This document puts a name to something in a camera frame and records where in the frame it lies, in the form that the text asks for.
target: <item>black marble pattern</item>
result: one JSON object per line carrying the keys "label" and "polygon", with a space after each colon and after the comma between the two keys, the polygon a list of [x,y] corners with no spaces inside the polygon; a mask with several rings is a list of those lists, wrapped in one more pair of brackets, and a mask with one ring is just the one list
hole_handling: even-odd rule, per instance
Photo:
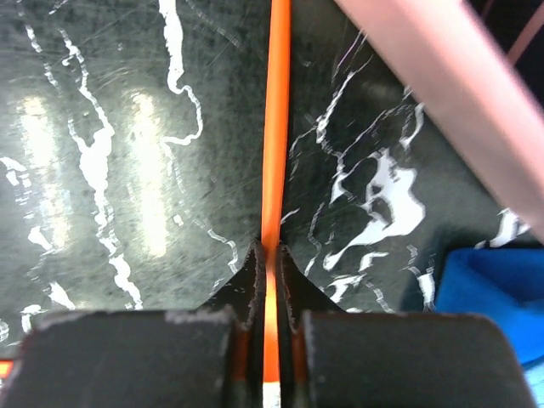
{"label": "black marble pattern", "polygon": [[317,286],[351,311],[431,309],[450,249],[535,244],[333,2],[295,0],[293,24],[283,231]]}
{"label": "black marble pattern", "polygon": [[[206,300],[260,227],[269,2],[8,0],[0,33],[0,357],[50,310]],[[283,239],[348,310],[432,308],[448,249],[528,229],[332,0],[293,3],[291,131]]]}
{"label": "black marble pattern", "polygon": [[49,310],[204,302],[260,226],[269,6],[0,15],[0,357]]}

